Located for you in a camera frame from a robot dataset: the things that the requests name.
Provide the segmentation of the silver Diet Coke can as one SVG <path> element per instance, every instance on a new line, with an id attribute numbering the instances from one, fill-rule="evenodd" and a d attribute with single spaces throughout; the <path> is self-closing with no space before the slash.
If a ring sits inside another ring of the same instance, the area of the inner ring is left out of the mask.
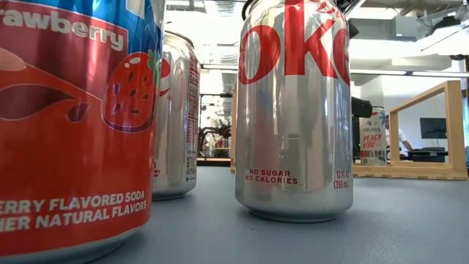
<path id="1" fill-rule="evenodd" d="M 336 0 L 247 0 L 235 197 L 256 216 L 329 221 L 353 203 L 347 19 Z"/>

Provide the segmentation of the Celsius Peach Vibe can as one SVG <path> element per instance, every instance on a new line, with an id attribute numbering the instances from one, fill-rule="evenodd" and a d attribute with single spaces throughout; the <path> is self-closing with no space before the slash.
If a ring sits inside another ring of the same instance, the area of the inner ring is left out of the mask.
<path id="1" fill-rule="evenodd" d="M 385 111 L 382 106 L 373 106 L 372 115 L 360 119 L 360 140 L 362 165 L 386 165 Z"/>

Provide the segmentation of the wooden slatted shelf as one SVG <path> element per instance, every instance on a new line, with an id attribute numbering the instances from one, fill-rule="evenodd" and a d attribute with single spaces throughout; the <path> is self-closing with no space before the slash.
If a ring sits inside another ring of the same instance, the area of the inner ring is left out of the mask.
<path id="1" fill-rule="evenodd" d="M 352 162 L 350 87 L 341 80 L 239 84 L 235 179 L 238 186 L 259 184 L 292 188 L 349 189 L 358 177 L 467 180 L 463 158 L 458 81 L 444 82 L 391 112 L 396 129 L 399 111 L 440 93 L 446 96 L 447 164 L 404 162 L 394 155 L 384 166 Z"/>

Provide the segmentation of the silver can red logo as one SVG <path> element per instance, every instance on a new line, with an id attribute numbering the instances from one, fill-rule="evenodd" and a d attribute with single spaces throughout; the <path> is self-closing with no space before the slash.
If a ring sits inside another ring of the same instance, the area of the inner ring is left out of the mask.
<path id="1" fill-rule="evenodd" d="M 196 186 L 200 70 L 193 42 L 164 32 L 155 120 L 155 201 L 183 197 Z"/>

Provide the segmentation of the long ceiling light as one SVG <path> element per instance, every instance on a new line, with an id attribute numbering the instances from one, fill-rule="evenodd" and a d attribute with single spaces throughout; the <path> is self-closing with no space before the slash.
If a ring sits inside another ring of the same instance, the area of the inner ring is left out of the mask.
<path id="1" fill-rule="evenodd" d="M 352 69 L 350 71 L 353 75 L 381 75 L 381 76 L 405 76 L 405 70 L 384 70 L 384 69 Z"/>

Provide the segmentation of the blue-grey table mat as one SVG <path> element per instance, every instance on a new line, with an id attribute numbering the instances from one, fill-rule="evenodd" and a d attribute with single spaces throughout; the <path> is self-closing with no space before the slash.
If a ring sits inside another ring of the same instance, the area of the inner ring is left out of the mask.
<path id="1" fill-rule="evenodd" d="M 357 178 L 353 206 L 321 224 L 251 215 L 223 167 L 94 264 L 469 264 L 469 182 Z"/>

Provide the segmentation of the red Fanta strawberry can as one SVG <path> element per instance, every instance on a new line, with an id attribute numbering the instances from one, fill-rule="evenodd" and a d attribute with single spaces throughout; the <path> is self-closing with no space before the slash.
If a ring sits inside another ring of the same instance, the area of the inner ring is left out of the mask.
<path id="1" fill-rule="evenodd" d="M 166 0 L 0 0 L 0 264 L 83 264 L 149 220 Z"/>

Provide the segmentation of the person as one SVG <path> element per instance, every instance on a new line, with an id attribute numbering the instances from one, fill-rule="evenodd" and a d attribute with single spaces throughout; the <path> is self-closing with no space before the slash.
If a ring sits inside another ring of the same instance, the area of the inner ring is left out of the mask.
<path id="1" fill-rule="evenodd" d="M 412 151 L 413 148 L 411 144 L 409 143 L 409 141 L 407 140 L 407 138 L 405 137 L 404 133 L 402 132 L 400 128 L 398 129 L 398 132 L 399 132 L 399 142 L 404 146 L 406 150 Z M 385 140 L 386 140 L 387 147 L 390 147 L 391 142 L 390 142 L 389 116 L 388 115 L 385 116 Z"/>

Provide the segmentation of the dark desk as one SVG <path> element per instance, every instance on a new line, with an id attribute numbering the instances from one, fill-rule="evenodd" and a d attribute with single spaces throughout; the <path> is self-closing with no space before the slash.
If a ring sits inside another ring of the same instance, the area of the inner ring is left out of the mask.
<path id="1" fill-rule="evenodd" d="M 414 162 L 445 163 L 447 155 L 444 147 L 423 147 L 407 152 L 408 159 Z"/>

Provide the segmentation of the black wall monitor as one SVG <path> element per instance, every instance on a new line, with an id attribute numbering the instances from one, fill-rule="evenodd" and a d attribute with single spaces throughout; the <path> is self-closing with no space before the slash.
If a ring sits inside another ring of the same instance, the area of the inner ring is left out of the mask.
<path id="1" fill-rule="evenodd" d="M 446 118 L 422 117 L 420 119 L 422 139 L 446 139 Z"/>

